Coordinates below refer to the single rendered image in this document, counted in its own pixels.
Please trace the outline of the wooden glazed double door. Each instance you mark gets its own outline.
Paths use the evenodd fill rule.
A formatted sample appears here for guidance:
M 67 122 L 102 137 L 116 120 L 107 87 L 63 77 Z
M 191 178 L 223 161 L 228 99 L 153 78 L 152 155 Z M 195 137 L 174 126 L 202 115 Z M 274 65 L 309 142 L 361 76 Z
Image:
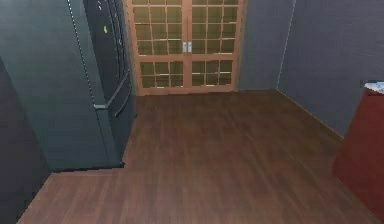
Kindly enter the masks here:
M 136 93 L 237 89 L 247 0 L 125 0 Z

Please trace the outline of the dark grey fridge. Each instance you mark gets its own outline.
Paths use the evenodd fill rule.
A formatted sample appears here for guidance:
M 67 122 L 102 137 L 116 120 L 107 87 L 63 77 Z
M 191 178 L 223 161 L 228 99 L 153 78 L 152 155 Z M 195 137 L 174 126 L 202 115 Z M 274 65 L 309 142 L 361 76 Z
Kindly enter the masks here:
M 0 58 L 53 170 L 123 166 L 135 109 L 122 0 L 0 0 Z

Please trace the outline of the red brown cabinet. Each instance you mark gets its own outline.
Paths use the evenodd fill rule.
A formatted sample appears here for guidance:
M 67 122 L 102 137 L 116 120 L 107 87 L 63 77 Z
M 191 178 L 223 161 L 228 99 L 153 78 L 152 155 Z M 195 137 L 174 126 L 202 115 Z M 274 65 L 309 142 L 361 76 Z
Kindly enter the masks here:
M 384 82 L 364 85 L 333 174 L 384 224 Z

